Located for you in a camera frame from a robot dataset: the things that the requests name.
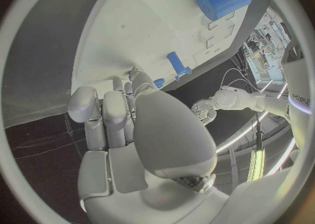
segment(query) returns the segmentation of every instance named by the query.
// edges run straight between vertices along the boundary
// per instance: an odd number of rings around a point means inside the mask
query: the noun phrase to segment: white surface
[[[168,53],[191,69],[206,62],[231,45],[246,10],[211,22],[196,0],[98,0],[81,35],[71,92],[90,85],[101,98],[113,76],[128,80],[134,64],[153,80],[165,78],[165,86],[176,76]]]

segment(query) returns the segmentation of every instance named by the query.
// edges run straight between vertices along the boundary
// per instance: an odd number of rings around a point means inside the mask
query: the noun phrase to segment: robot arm
[[[243,110],[247,107],[258,112],[266,110],[289,120],[287,100],[266,97],[262,93],[249,94],[245,90],[229,86],[223,86],[209,99],[197,101],[192,106],[192,111],[207,125],[215,119],[216,110]]]

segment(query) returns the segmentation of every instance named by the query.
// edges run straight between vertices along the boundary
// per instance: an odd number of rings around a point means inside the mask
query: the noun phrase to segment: black floor
[[[197,100],[213,96],[225,72],[233,67],[228,60],[170,94],[191,107]],[[224,84],[238,78],[239,73],[231,71]],[[233,86],[247,88],[244,82],[237,82]],[[207,128],[218,145],[250,118],[251,112],[247,109],[220,110]],[[64,114],[11,127],[6,133],[22,173],[39,196],[68,221],[89,224],[86,213],[80,207],[77,192],[78,171],[82,156],[87,151],[83,124],[74,123]],[[35,223],[19,206],[2,179],[0,190],[3,223]]]

